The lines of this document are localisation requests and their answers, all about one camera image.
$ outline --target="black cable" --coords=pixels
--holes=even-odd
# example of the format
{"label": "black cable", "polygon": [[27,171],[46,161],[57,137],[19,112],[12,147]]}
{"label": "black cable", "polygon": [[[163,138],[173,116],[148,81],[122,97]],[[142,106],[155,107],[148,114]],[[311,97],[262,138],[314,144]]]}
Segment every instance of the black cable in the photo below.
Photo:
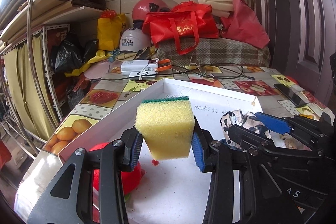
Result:
{"label": "black cable", "polygon": [[[219,68],[222,68],[222,69],[229,70],[229,71],[231,71],[231,72],[235,72],[235,73],[237,73],[236,71],[231,70],[231,69],[229,69],[229,68],[224,68],[224,67],[219,66],[219,65],[222,65],[222,64],[240,66],[240,67],[241,67],[241,72],[244,72],[244,67],[243,67],[241,64],[237,64],[237,63],[216,63],[216,64],[209,64],[209,65],[205,65],[205,66],[217,66],[217,67],[219,67]],[[242,73],[241,75],[243,75],[243,76],[245,76],[246,78],[249,78],[249,79],[251,79],[251,80],[253,80],[253,81],[255,80],[254,77],[252,77],[252,76],[247,76],[247,75],[245,75],[244,73]]]}
{"label": "black cable", "polygon": [[228,77],[215,77],[215,76],[210,76],[210,75],[203,75],[203,74],[201,74],[201,73],[197,73],[197,72],[195,72],[194,70],[196,70],[196,69],[194,69],[194,70],[189,70],[189,69],[186,69],[186,68],[184,68],[184,67],[182,67],[182,66],[177,66],[177,65],[173,65],[173,64],[172,64],[172,66],[177,67],[177,68],[184,69],[184,70],[186,70],[186,71],[188,71],[188,72],[192,72],[192,73],[194,73],[194,74],[196,74],[196,75],[199,75],[199,76],[202,76],[202,77],[205,77],[205,78],[210,78],[210,79],[237,79],[237,78],[239,78],[240,76],[243,75],[243,76],[245,76],[245,77],[247,77],[247,78],[249,78],[249,79],[254,80],[254,77],[250,77],[250,76],[246,76],[246,75],[244,75],[244,68],[243,68],[243,66],[241,66],[241,67],[242,67],[242,71],[238,74],[238,76],[228,76]]}
{"label": "black cable", "polygon": [[[181,74],[185,74],[185,72],[157,74],[156,76],[157,76],[157,77],[163,77],[163,76],[181,75]],[[118,78],[118,79],[97,78],[97,79],[91,79],[90,81],[91,81],[92,83],[94,83],[94,82],[98,82],[98,81],[101,81],[101,80],[117,81],[117,80],[133,79],[133,78],[139,78],[139,76],[125,77],[125,78]]]}
{"label": "black cable", "polygon": [[[203,75],[203,74],[201,74],[201,73],[197,73],[197,72],[194,71],[194,70],[196,70],[196,69],[194,69],[194,70],[189,70],[189,69],[186,69],[185,67],[177,66],[177,65],[173,65],[173,64],[172,64],[172,66],[177,67],[177,68],[184,69],[184,70],[186,70],[186,71],[184,71],[184,72],[178,72],[178,73],[157,74],[157,77],[161,77],[161,76],[162,76],[162,77],[163,77],[163,76],[170,76],[170,75],[181,75],[181,74],[186,74],[186,72],[192,72],[192,73],[194,73],[194,74],[196,74],[196,75],[199,75],[199,76],[202,76],[202,77],[205,77],[205,78],[210,78],[210,79],[237,79],[237,78],[239,78],[240,76],[243,75],[243,76],[245,76],[245,77],[247,77],[247,78],[249,78],[249,79],[254,80],[254,77],[244,75],[244,67],[243,67],[242,65],[240,65],[240,64],[236,64],[236,63],[217,63],[217,64],[207,64],[207,65],[203,65],[203,66],[217,66],[217,67],[219,67],[219,68],[222,68],[222,69],[225,69],[225,70],[229,70],[229,71],[234,72],[234,73],[238,73],[238,72],[236,72],[236,71],[234,71],[234,70],[231,70],[231,69],[228,69],[228,68],[224,68],[224,67],[219,66],[219,65],[222,65],[222,64],[232,64],[232,65],[240,66],[240,67],[241,67],[241,72],[239,73],[238,76],[232,76],[232,77],[230,77],[230,76],[228,76],[228,77],[214,77],[214,76],[210,76],[210,75]],[[94,83],[94,82],[98,82],[98,81],[101,81],[101,80],[106,80],[106,81],[118,81],[118,80],[134,79],[134,78],[138,78],[138,77],[139,77],[139,76],[133,76],[133,77],[118,78],[118,79],[97,78],[97,79],[91,79],[91,82]]]}

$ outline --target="smartphone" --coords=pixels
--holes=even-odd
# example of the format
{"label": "smartphone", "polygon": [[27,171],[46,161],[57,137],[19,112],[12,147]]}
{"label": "smartphone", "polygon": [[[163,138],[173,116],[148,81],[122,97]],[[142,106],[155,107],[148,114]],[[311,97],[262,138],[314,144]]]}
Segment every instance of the smartphone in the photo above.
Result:
{"label": "smartphone", "polygon": [[280,92],[283,95],[285,95],[289,100],[291,100],[291,102],[297,107],[303,107],[307,104],[298,95],[296,95],[294,91],[292,91],[289,87],[285,86],[284,84],[274,84],[274,87],[277,90],[280,90]]}

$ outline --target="red tote bag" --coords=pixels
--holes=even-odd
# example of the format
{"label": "red tote bag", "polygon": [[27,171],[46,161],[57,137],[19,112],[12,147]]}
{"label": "red tote bag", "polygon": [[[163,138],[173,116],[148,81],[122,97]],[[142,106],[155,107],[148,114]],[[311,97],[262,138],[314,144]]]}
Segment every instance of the red tote bag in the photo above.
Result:
{"label": "red tote bag", "polygon": [[[218,38],[218,29],[211,15],[211,6],[184,2],[175,6],[171,12],[148,13],[142,31],[151,36],[157,46],[160,41],[174,39],[176,51],[183,55],[194,50],[200,37]],[[180,37],[193,36],[195,44],[181,50]]]}
{"label": "red tote bag", "polygon": [[220,36],[264,48],[269,42],[269,37],[254,11],[244,0],[233,0],[232,3],[235,12],[228,18],[220,18],[225,28],[220,32]]}

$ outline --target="fruit print tablecloth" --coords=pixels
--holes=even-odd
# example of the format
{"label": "fruit print tablecloth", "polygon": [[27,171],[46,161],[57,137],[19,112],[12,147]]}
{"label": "fruit print tablecloth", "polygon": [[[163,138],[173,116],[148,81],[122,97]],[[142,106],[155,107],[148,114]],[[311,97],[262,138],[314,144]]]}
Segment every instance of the fruit print tablecloth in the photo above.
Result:
{"label": "fruit print tablecloth", "polygon": [[[335,116],[329,108],[319,102],[310,92],[304,90],[286,76],[281,75],[275,69],[265,67],[244,67],[244,75],[235,79],[221,79],[221,77],[237,76],[241,71],[241,67],[239,66],[225,67],[236,73],[215,66],[205,66],[204,68],[207,70],[208,74],[215,78],[218,77],[218,79],[203,78],[194,73],[163,77],[216,86],[222,89],[255,95],[258,97],[263,111],[270,115],[292,117],[296,114],[303,114],[319,120],[322,112],[325,112],[331,117],[331,121],[334,120]],[[168,70],[162,72],[162,74],[174,72],[175,71],[173,70]],[[57,155],[62,148],[78,137],[83,130],[94,125],[107,116],[112,110],[125,103],[128,99],[163,78],[157,77],[155,80],[137,81],[128,79],[115,80],[125,77],[126,76],[121,75],[120,63],[113,63],[110,65],[110,73],[104,76],[106,80],[101,80],[90,92],[88,92],[83,100],[76,105],[57,128],[55,135],[49,139],[43,150]],[[283,83],[288,86],[301,97],[307,105],[301,108],[296,107],[290,100],[273,87],[276,83]]]}

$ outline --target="yellow bag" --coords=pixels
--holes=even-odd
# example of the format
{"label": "yellow bag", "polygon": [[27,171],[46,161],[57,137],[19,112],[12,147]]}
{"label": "yellow bag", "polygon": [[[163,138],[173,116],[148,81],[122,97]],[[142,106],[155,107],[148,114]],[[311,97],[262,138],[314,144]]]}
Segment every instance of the yellow bag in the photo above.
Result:
{"label": "yellow bag", "polygon": [[114,18],[98,18],[98,49],[113,51],[119,47],[121,33],[127,29],[127,17],[118,14]]}
{"label": "yellow bag", "polygon": [[93,63],[96,63],[96,62],[99,62],[99,61],[102,61],[102,60],[106,60],[106,59],[110,58],[111,56],[112,56],[112,54],[110,54],[107,51],[98,50],[97,53],[96,53],[96,56],[92,57],[89,61],[84,63],[79,69],[74,69],[71,72],[67,71],[64,74],[65,74],[66,77],[79,76],[79,75],[81,75],[82,72],[87,71]]}

